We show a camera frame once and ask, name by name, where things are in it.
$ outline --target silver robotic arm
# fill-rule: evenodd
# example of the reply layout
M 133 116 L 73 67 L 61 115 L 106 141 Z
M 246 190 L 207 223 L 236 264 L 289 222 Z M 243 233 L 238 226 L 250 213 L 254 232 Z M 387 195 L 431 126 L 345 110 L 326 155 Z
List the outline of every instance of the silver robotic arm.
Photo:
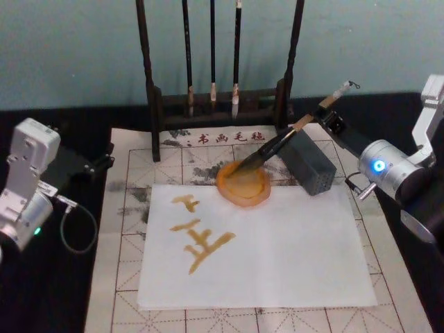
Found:
M 56 158 L 59 145 L 59 134 L 33 119 L 14 129 L 7 159 L 8 179 L 0 195 L 0 237 L 18 250 L 26 247 L 53 211 L 51 202 L 42 193 L 52 188 L 41 183 L 40 176 Z
M 401 207 L 401 221 L 419 239 L 444 239 L 444 178 L 434 172 L 432 138 L 444 118 L 444 76 L 431 75 L 421 94 L 424 105 L 412 135 L 418 151 L 408 156 L 386 140 L 370 143 L 333 110 L 320 105 L 314 118 L 340 146 L 358 157 L 358 170 L 370 180 L 360 190 L 347 185 L 364 200 L 379 187 Z
M 427 169 L 436 163 L 431 140 L 444 118 L 444 76 L 431 75 L 421 99 L 424 108 L 412 131 L 418 151 L 407 156 L 386 140 L 370 144 L 358 163 L 359 171 L 370 180 L 365 194 L 379 187 L 391 198 L 404 202 L 423 186 Z

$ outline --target brush handle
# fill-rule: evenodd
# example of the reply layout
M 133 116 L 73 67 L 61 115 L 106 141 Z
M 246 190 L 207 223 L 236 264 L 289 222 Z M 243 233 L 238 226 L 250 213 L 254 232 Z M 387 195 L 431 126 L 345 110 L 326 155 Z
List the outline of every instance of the brush handle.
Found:
M 314 117 L 311 114 L 306 114 L 305 116 L 303 116 L 301 119 L 299 119 L 297 122 L 295 122 L 292 125 L 292 128 L 294 128 L 294 130 L 296 132 L 300 132 L 305 125 L 307 125 L 308 123 L 311 123 L 313 121 Z
M 193 75 L 191 70 L 191 42 L 189 40 L 189 18 L 188 0 L 182 0 L 183 30 L 185 33 L 185 55 L 187 60 L 187 81 L 188 88 L 193 86 Z
M 257 151 L 262 159 L 267 161 L 278 153 L 278 151 L 296 134 L 296 131 L 292 127 L 288 127 L 283 130 L 279 135 L 275 136 L 270 141 L 266 142 Z
M 241 46 L 242 1 L 236 0 L 236 19 L 234 22 L 234 75 L 233 85 L 239 83 L 239 49 Z
M 211 82 L 216 82 L 216 18 L 214 0 L 210 0 L 210 35 L 211 35 Z

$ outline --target calligraphy brush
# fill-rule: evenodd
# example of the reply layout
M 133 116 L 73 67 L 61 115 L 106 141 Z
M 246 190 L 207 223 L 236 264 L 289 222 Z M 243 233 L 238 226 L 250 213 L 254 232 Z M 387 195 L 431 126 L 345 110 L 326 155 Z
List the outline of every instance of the calligraphy brush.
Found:
M 241 44 L 242 0 L 236 0 L 236 21 L 234 29 L 234 75 L 232 96 L 232 118 L 236 119 L 239 111 L 239 48 Z
M 214 0 L 210 0 L 210 30 L 211 30 L 211 106 L 216 108 L 216 37 L 215 37 L 215 17 L 214 17 Z
M 349 90 L 352 86 L 356 86 L 359 89 L 359 86 L 352 82 L 346 81 L 342 84 L 341 88 L 335 91 L 333 94 L 329 95 L 325 99 L 323 99 L 319 104 L 318 108 L 320 109 L 328 109 L 333 103 L 341 97 L 347 90 Z M 254 152 L 250 156 L 248 156 L 245 160 L 243 160 L 232 173 L 228 175 L 228 177 L 232 177 L 233 175 L 244 175 L 251 171 L 254 171 L 257 168 L 260 168 L 264 163 L 272 158 L 274 155 L 278 153 L 278 151 L 298 132 L 302 130 L 302 128 L 310 123 L 314 117 L 311 114 L 306 114 L 301 119 L 299 119 L 296 123 L 294 123 L 291 127 L 286 128 L 281 133 L 279 133 L 276 137 L 266 142 L 258 151 Z
M 185 32 L 185 57 L 187 59 L 188 107 L 189 116 L 194 113 L 193 74 L 191 72 L 191 44 L 189 41 L 188 0 L 182 0 L 183 30 Z

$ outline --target ink stain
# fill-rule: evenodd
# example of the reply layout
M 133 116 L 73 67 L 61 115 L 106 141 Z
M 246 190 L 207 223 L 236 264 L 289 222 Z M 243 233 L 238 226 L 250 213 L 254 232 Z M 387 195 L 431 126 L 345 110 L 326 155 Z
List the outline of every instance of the ink stain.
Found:
M 126 189 L 126 182 L 124 180 L 115 180 L 113 182 L 110 182 L 107 187 L 106 190 L 108 192 L 123 192 Z
M 172 147 L 182 148 L 182 144 L 180 144 L 180 142 L 177 142 L 177 141 L 174 141 L 174 140 L 170 140 L 170 139 L 167 139 L 167 140 L 163 141 L 162 144 L 164 144 L 165 146 L 172 146 Z
M 275 186 L 296 186 L 299 185 L 295 178 L 290 178 L 286 180 L 276 180 L 273 185 Z
M 127 207 L 126 209 L 130 209 L 130 214 L 139 213 L 140 221 L 147 223 L 148 215 L 150 213 L 151 186 L 143 189 L 129 189 L 128 193 L 142 205 L 140 207 Z
M 290 171 L 286 167 L 279 168 L 270 164 L 265 164 L 264 169 L 266 169 L 267 171 L 278 173 L 287 178 L 291 177 Z
M 140 216 L 140 220 L 143 223 L 148 223 L 148 215 L 150 214 L 150 206 L 146 206 L 142 211 L 142 215 Z
M 212 166 L 211 168 L 205 168 L 205 169 L 194 168 L 193 174 L 195 176 L 203 178 L 206 181 L 211 180 L 211 179 L 216 179 L 217 173 L 219 172 L 219 170 L 221 170 L 223 165 L 225 165 L 226 163 L 228 163 L 228 162 L 220 161 L 218 164 Z
M 148 200 L 148 191 L 151 192 L 151 187 L 146 189 L 129 189 L 130 194 L 140 203 L 146 203 Z
M 141 213 L 144 211 L 143 207 L 122 207 L 119 208 L 119 211 L 117 212 L 117 215 L 119 216 L 131 216 L 134 213 Z
M 171 134 L 173 139 L 177 139 L 178 136 L 184 137 L 185 135 L 191 135 L 188 130 L 169 130 L 169 134 Z
M 192 180 L 190 182 L 190 184 L 192 185 L 214 185 L 214 181 L 213 180 Z
M 194 160 L 194 155 L 190 151 L 185 150 L 183 153 L 184 153 L 184 158 L 188 159 L 188 163 L 195 163 L 196 162 Z
M 141 231 L 139 231 L 139 232 L 137 232 L 137 234 L 139 234 L 140 236 L 142 236 L 142 239 L 143 239 L 143 240 L 146 240 L 146 232 L 141 232 Z

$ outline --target paper sheet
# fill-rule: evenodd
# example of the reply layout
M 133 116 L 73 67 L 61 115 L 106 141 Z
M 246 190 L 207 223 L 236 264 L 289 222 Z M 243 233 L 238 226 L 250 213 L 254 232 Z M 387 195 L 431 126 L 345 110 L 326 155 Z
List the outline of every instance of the paper sheet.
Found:
M 192 194 L 195 212 L 178 196 Z M 189 274 L 202 246 L 175 225 L 200 219 L 207 245 L 235 237 Z M 361 240 L 345 189 L 308 196 L 273 187 L 270 198 L 242 209 L 216 187 L 154 185 L 137 304 L 140 309 L 211 307 L 354 307 L 376 305 Z

